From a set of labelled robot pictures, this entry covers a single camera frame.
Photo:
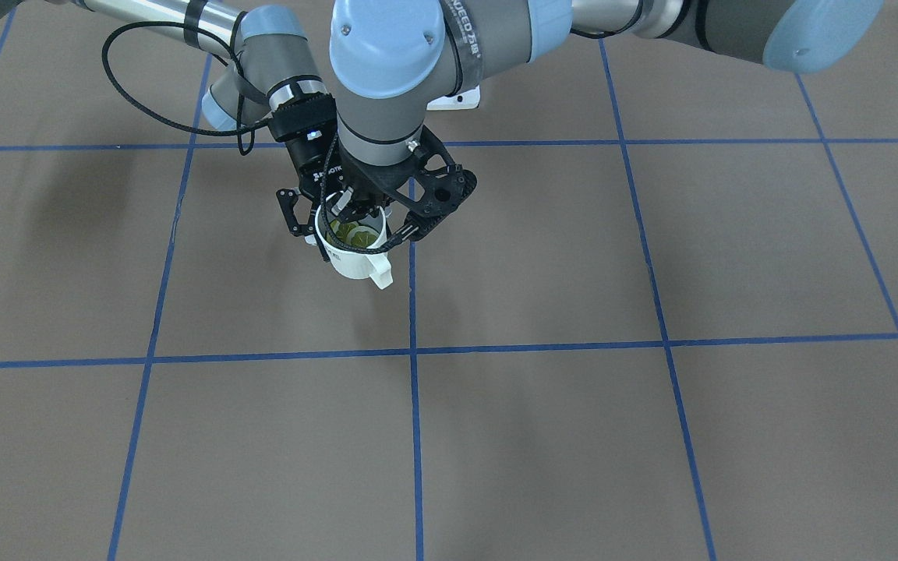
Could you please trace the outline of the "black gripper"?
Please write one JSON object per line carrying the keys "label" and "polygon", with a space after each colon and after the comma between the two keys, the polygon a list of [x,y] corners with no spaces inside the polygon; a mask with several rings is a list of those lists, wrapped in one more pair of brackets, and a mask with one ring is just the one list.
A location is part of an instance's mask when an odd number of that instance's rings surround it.
{"label": "black gripper", "polygon": [[346,148],[338,149],[342,166],[342,184],[352,191],[347,209],[371,212],[374,207],[399,203],[411,209],[411,200],[399,191],[411,178],[411,155],[395,164],[368,164]]}
{"label": "black gripper", "polygon": [[[332,97],[309,97],[292,101],[270,116],[270,134],[284,143],[303,195],[319,196],[322,181],[341,175],[338,143],[338,111]],[[296,206],[302,198],[298,189],[279,189],[277,202],[286,231],[293,237],[311,235],[311,223],[297,219]]]}

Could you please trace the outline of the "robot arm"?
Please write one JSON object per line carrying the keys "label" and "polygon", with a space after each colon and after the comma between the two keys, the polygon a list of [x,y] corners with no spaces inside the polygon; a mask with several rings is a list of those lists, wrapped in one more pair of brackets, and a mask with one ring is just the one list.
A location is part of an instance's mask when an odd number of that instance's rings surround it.
{"label": "robot arm", "polygon": [[342,188],[332,103],[286,6],[0,1],[0,195],[17,202],[43,164],[30,210],[75,228],[121,212],[146,155],[161,191],[184,196],[193,156],[267,148],[295,171],[275,192],[285,230],[311,239],[322,189]]}
{"label": "robot arm", "polygon": [[833,66],[880,1],[336,1],[329,61],[354,194],[396,196],[437,150],[428,103],[530,64],[571,35],[630,33],[787,73]]}

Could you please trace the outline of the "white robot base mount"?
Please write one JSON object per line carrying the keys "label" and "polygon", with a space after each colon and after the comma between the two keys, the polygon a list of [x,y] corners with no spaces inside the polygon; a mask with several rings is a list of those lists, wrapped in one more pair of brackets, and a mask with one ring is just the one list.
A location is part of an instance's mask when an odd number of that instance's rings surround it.
{"label": "white robot base mount", "polygon": [[452,95],[442,96],[427,105],[428,111],[467,111],[474,110],[480,105],[481,89],[474,86],[473,89]]}

